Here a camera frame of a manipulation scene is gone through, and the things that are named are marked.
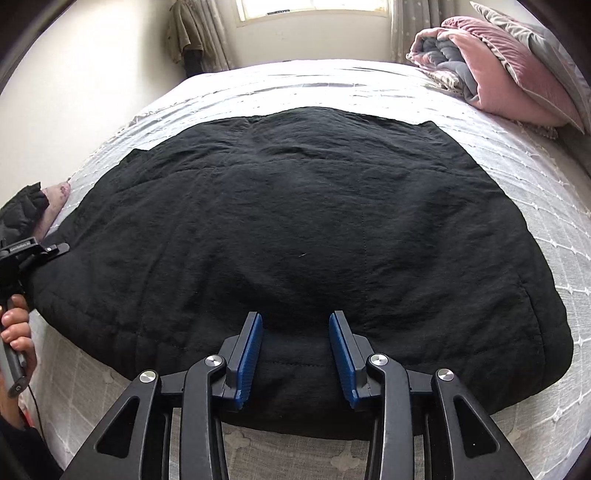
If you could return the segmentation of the person's left hand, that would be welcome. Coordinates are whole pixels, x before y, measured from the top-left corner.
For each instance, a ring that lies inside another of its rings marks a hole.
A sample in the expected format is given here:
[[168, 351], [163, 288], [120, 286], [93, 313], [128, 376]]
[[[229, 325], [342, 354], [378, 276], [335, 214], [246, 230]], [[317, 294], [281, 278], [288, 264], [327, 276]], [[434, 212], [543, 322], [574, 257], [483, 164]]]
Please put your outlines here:
[[16, 399], [37, 367], [26, 300], [22, 295], [12, 295], [1, 314], [1, 378], [6, 395]]

